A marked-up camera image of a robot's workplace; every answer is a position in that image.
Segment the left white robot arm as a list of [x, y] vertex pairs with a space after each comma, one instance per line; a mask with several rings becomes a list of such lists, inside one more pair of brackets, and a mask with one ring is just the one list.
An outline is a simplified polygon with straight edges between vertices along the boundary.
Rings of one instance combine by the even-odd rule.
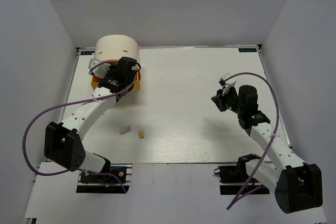
[[105, 111], [130, 92], [140, 64], [134, 58], [121, 57], [109, 66], [90, 99], [81, 103], [71, 116], [59, 123], [50, 122], [46, 127], [44, 156], [73, 172], [86, 170], [101, 182], [110, 178], [110, 161], [98, 154], [87, 152], [82, 140]]

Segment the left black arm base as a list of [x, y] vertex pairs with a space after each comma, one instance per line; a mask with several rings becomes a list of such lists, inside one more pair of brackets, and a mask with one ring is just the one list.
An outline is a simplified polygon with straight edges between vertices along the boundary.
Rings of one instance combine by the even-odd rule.
[[92, 175], [81, 171], [76, 193], [125, 194], [132, 180], [132, 164], [112, 164], [108, 175]]

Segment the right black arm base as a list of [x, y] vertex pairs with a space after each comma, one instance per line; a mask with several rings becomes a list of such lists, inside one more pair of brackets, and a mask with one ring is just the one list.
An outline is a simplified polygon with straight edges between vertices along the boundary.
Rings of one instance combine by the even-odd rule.
[[[235, 196], [240, 190], [241, 186], [245, 183], [248, 176], [241, 176], [238, 172], [237, 166], [233, 164], [218, 166], [214, 169], [214, 175], [219, 177], [220, 195], [233, 195]], [[252, 179], [245, 187], [241, 195], [249, 192], [252, 189], [260, 186], [261, 183]], [[269, 189], [263, 187], [252, 193], [253, 195], [268, 195]]]

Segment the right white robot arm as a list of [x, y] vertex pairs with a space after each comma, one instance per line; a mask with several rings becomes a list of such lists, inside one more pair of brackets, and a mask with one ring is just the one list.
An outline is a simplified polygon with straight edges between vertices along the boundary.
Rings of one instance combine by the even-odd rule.
[[226, 86], [211, 98], [221, 112], [237, 114], [240, 127], [246, 131], [271, 160], [255, 169], [251, 163], [237, 168], [238, 177], [247, 182], [252, 178], [274, 194], [280, 209], [290, 214], [317, 208], [323, 204], [322, 172], [316, 164], [308, 164], [297, 156], [280, 137], [258, 108], [258, 94], [253, 86], [244, 85], [238, 90]]

